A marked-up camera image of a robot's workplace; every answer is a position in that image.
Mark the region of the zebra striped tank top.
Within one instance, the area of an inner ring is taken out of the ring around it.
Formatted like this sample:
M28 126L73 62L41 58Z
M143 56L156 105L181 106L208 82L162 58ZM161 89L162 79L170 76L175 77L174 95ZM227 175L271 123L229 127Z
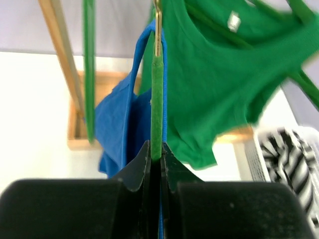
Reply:
M311 145L296 131L286 128L266 133L259 145L270 180L289 187L306 214L312 214L318 198L312 180L316 157Z

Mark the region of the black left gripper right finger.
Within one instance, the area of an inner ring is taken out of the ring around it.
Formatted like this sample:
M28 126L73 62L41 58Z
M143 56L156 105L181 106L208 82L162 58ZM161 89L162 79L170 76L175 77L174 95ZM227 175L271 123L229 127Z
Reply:
M184 221L190 217L187 210L193 211L191 203L185 200L186 189L203 180L175 157L166 142L162 144L160 170L163 237L183 239L187 232Z

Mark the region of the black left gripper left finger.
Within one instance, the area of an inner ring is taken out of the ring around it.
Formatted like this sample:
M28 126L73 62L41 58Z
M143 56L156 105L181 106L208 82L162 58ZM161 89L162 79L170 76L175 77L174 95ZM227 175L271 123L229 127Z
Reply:
M120 189L115 205L113 239L149 237L150 142L146 141L137 156L113 177Z

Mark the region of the green hanger with metal hook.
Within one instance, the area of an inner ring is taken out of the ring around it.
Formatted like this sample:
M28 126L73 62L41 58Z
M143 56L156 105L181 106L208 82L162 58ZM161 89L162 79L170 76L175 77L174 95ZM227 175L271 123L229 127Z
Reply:
M95 1L82 1L85 123L90 144L95 140Z

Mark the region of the blue tank top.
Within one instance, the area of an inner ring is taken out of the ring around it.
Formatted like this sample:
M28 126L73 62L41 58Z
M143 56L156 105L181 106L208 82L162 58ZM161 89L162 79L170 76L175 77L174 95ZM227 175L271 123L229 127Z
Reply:
M151 146L152 89L137 96L134 93L134 84L148 39L154 32L155 22L151 22L136 42L130 73L95 109L95 136L103 149L100 170L108 175L108 179L98 183L95 189L102 207L104 217L102 237L105 239L112 239L115 205L120 189L119 183L113 177L137 156L146 141L149 141ZM162 145L167 139L167 44L164 37L161 37L161 43L163 57ZM150 150L148 239L163 238L160 159L156 162L152 161Z

